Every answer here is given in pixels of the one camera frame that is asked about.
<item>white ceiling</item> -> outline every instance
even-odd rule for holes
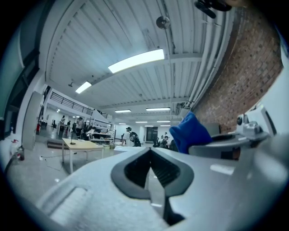
[[[171,20],[170,30],[159,29],[155,23],[166,14],[165,8]],[[194,7],[193,0],[72,1],[51,42],[47,83],[114,117],[131,121],[179,119],[174,115],[177,105],[182,102],[191,105],[190,102],[201,97],[224,55],[227,45],[224,41],[231,33],[228,26],[231,15],[216,14],[215,20],[207,18]],[[165,60],[115,74],[107,68],[156,49],[164,50]],[[68,86],[71,79],[72,88]],[[75,90],[85,81],[93,85],[78,95]],[[145,110],[167,106],[172,109],[171,114]],[[132,112],[114,113],[119,109]]]

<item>pipe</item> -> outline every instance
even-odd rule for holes
[[[223,36],[223,39],[222,39],[222,43],[221,43],[221,46],[220,46],[220,50],[219,50],[219,54],[218,54],[218,57],[215,61],[215,64],[212,68],[212,71],[211,73],[209,74],[209,78],[208,78],[208,81],[207,83],[205,84],[204,88],[202,89],[199,97],[196,99],[195,102],[192,102],[191,105],[190,105],[190,108],[192,109],[192,107],[194,105],[196,105],[198,103],[198,101],[202,98],[202,96],[204,95],[206,89],[209,87],[209,85],[211,84],[212,80],[214,79],[214,76],[221,64],[221,61],[222,59],[220,57],[223,57],[226,49],[227,49],[227,45],[228,45],[228,42],[229,42],[229,39],[230,39],[230,34],[228,33],[228,31],[232,31],[232,28],[233,28],[233,23],[234,23],[234,15],[235,15],[235,9],[233,8],[231,11],[229,12],[226,12],[226,21],[225,21],[225,28],[224,28],[224,36]]]
[[[213,19],[211,19],[210,17],[207,17],[209,24],[207,24],[206,26],[206,38],[205,38],[205,47],[204,47],[204,52],[203,52],[203,57],[202,57],[202,61],[201,61],[201,65],[200,65],[200,69],[199,69],[199,73],[197,75],[196,78],[196,82],[195,85],[193,87],[193,90],[190,94],[190,98],[189,101],[186,103],[186,106],[189,106],[191,104],[191,101],[193,99],[194,96],[194,92],[196,91],[197,86],[199,85],[200,82],[200,78],[202,77],[202,74],[204,72],[205,69],[205,64],[206,64],[206,60],[209,54],[209,49],[210,49],[210,45],[211,45],[211,41],[212,41],[212,24],[213,24]]]
[[[223,22],[223,18],[224,18],[224,15],[226,13],[223,13],[223,12],[220,12],[220,11],[217,11],[217,24],[218,25],[222,25],[222,22]],[[210,55],[210,58],[209,58],[209,62],[207,64],[207,68],[206,68],[206,72],[205,72],[205,75],[203,76],[203,79],[201,81],[201,84],[200,86],[198,87],[198,90],[195,94],[195,97],[194,97],[194,100],[193,102],[196,101],[196,99],[198,98],[201,90],[203,89],[205,83],[207,82],[207,80],[209,79],[208,77],[210,77],[210,74],[209,72],[211,72],[211,69],[213,67],[213,61],[214,61],[214,58],[215,58],[215,55],[217,53],[217,49],[219,47],[219,41],[220,41],[220,38],[221,38],[221,30],[222,30],[222,27],[220,26],[216,26],[215,27],[215,33],[214,33],[214,41],[213,41],[213,47],[212,47],[212,52],[211,52],[211,55]]]

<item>ceiling beam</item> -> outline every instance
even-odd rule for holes
[[[170,116],[170,112],[154,112],[154,113],[122,113],[122,114],[117,114],[114,117],[116,118],[128,118],[129,120],[132,120],[134,118],[129,118],[129,117],[147,117],[147,116]]]
[[[182,97],[182,98],[173,98],[172,103],[183,103],[187,102],[189,100],[188,97]],[[170,99],[156,99],[156,100],[147,100],[147,101],[140,101],[140,102],[131,102],[131,103],[122,103],[122,104],[116,104],[116,105],[108,105],[108,106],[100,106],[98,107],[99,110],[105,110],[105,109],[119,109],[124,107],[130,107],[130,106],[139,106],[139,105],[149,105],[149,104],[159,104],[159,103],[170,103]]]
[[[174,55],[171,55],[170,58],[171,58],[171,63],[200,62],[202,60],[202,54],[200,54],[200,53],[174,54]],[[125,74],[133,72],[133,71],[137,71],[139,69],[148,68],[148,67],[152,67],[152,66],[165,65],[165,64],[169,64],[169,59],[157,60],[154,62],[140,64],[140,65],[116,72],[114,74],[110,73],[110,74],[104,75],[104,76],[98,78],[97,80],[93,81],[91,84],[95,85],[95,84],[98,84],[102,81],[113,80],[114,78],[117,78],[119,76],[125,75]]]

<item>door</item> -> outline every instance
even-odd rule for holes
[[[22,132],[22,145],[24,149],[33,151],[36,137],[37,119],[40,110],[40,104],[43,100],[43,95],[33,92],[24,119]]]
[[[146,141],[153,141],[154,137],[158,137],[158,127],[147,127]]]

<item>floor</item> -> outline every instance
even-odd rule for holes
[[[33,152],[25,150],[25,160],[14,160],[7,172],[7,178],[15,193],[33,204],[36,204],[51,187],[70,174],[69,151],[66,151],[64,164],[62,164],[62,150],[47,148],[48,137],[37,137],[38,140],[43,139],[43,142],[36,142]],[[104,150],[104,158],[113,155],[113,149]],[[84,152],[78,152],[73,155],[73,169],[76,171],[85,164],[98,159],[101,159],[101,151],[89,152],[88,160]],[[151,169],[145,188],[151,193],[152,206],[162,216],[164,190]]]
[[[59,139],[59,140],[62,140],[62,138],[71,139],[71,132],[67,132],[67,133],[59,132],[59,134],[57,134],[57,129],[52,128],[51,126],[47,126],[46,128],[42,127],[38,135],[46,137],[46,138],[50,138],[50,139]]]

